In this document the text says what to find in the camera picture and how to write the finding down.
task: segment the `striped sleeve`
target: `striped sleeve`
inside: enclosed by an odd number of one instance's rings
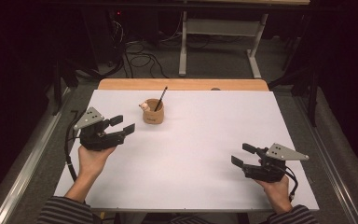
[[[292,211],[268,218],[269,224],[317,224],[319,223],[304,205],[295,206]]]
[[[43,223],[92,223],[90,206],[64,197],[51,197],[42,207],[37,219]]]

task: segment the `gray floor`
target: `gray floor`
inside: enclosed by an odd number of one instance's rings
[[[202,40],[189,41],[187,56],[186,78],[252,78],[251,70],[245,59],[244,51],[251,46],[251,39],[234,39],[233,37],[214,36],[207,46],[201,48]],[[162,66],[164,75],[178,78],[179,45],[177,42],[161,44],[159,48],[143,45],[133,45],[128,51],[153,53]],[[256,59],[262,78],[270,82],[282,76],[282,66],[286,59],[284,42],[279,38],[262,40]],[[136,58],[133,65],[142,65],[148,62],[145,57]],[[133,67],[134,77],[163,77],[161,70],[155,63]],[[111,78],[130,76],[130,68],[121,69]],[[43,155],[27,183],[27,188],[20,195],[17,206],[7,223],[35,223],[39,210],[44,201],[50,197],[64,169],[64,134],[74,113],[82,111],[88,105],[92,91],[98,82],[79,79],[77,89],[70,90],[65,99],[67,103],[62,108],[61,117],[51,133]],[[321,223],[358,223],[358,160],[351,151],[351,147],[332,115],[323,93],[319,90],[316,108],[317,128],[312,128],[305,117],[306,98],[292,97],[290,87],[274,89],[278,105],[295,147],[310,155],[311,160],[303,162],[304,170],[309,178],[310,186],[320,206],[320,211],[314,215]],[[44,131],[51,122],[50,102],[49,110],[41,119],[29,143],[17,158],[6,179],[0,186],[0,207],[10,189],[15,183],[18,174],[34,147],[43,139]],[[269,214],[249,214],[251,223],[263,221]]]

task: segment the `hand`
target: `hand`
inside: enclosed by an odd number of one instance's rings
[[[79,176],[98,177],[103,171],[106,160],[116,147],[110,147],[101,151],[87,150],[80,146],[79,155]]]
[[[289,178],[286,175],[280,182],[268,183],[261,180],[255,180],[255,182],[263,187],[276,214],[292,210],[293,206],[289,201]]]

